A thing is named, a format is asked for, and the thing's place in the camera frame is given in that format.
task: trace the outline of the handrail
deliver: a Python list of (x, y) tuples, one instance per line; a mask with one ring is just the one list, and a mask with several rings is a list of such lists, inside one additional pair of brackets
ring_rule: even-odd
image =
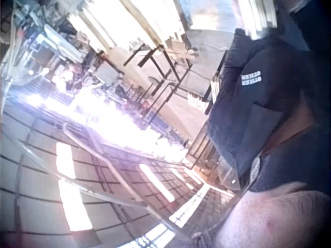
[(139, 207), (139, 208), (147, 208), (146, 202), (140, 202), (136, 200), (130, 200), (130, 199), (123, 199), (121, 197), (114, 196), (113, 194), (104, 192), (104, 191), (97, 191), (94, 190), (92, 187), (86, 186), (82, 183), (79, 183), (76, 179), (72, 179), (56, 170), (47, 168), (45, 165), (45, 161), (41, 159), (39, 156), (37, 156), (33, 151), (31, 151), (29, 148), (27, 148), (22, 142), (18, 140), (18, 138), (14, 138), (15, 135), (11, 133), (10, 131), (6, 130), (6, 132), (3, 132), (3, 135), (9, 139), (9, 141), (16, 147), (18, 147), (20, 150), (22, 150), (32, 161), (34, 161), (39, 167), (43, 168), (50, 176), (56, 178), (56, 179), (62, 179), (65, 182), (77, 187), (82, 193), (90, 195), (92, 197), (105, 200), (107, 202), (112, 202), (120, 205), (125, 205), (128, 207)]
[(121, 185), (136, 199), (147, 203), (146, 210), (149, 212), (152, 216), (160, 220), (168, 229), (175, 232), (176, 235), (179, 235), (182, 239), (186, 240), (187, 236), (185, 236), (182, 232), (182, 230), (176, 226), (173, 222), (169, 221), (167, 218), (164, 218), (160, 211), (155, 208), (153, 205), (148, 203), (148, 200), (145, 198), (144, 195), (142, 195), (138, 190), (135, 189), (135, 187), (132, 185), (131, 182), (125, 179), (124, 175), (122, 174), (121, 170), (118, 169), (116, 166), (114, 166), (109, 159), (103, 155), (103, 149), (101, 147), (101, 144), (97, 141), (95, 135), (92, 133), (90, 128), (87, 128), (87, 131), (90, 135), (90, 138), (92, 140), (92, 143), (94, 144), (97, 151), (95, 151), (93, 148), (91, 148), (89, 145), (81, 142), (73, 133), (71, 133), (67, 129), (68, 123), (64, 123), (62, 126), (63, 132), (71, 138), (73, 141), (75, 141), (78, 145), (80, 145), (83, 149), (91, 153), (96, 158), (102, 160), (106, 165), (108, 166), (109, 170), (113, 173), (113, 175), (116, 177), (116, 179), (121, 183)]

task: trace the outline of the person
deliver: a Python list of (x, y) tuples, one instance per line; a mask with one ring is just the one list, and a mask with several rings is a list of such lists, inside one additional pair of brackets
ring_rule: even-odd
[[(328, 57), (312, 51), (314, 44), (303, 39), (309, 34), (302, 36), (298, 30), (295, 35), (284, 30), (251, 40), (237, 1), (233, 4), (238, 27), (208, 134), (248, 191), (224, 221), (196, 234), (192, 243), (222, 248), (330, 247)], [(277, 17), (285, 29), (296, 28), (279, 11)]]

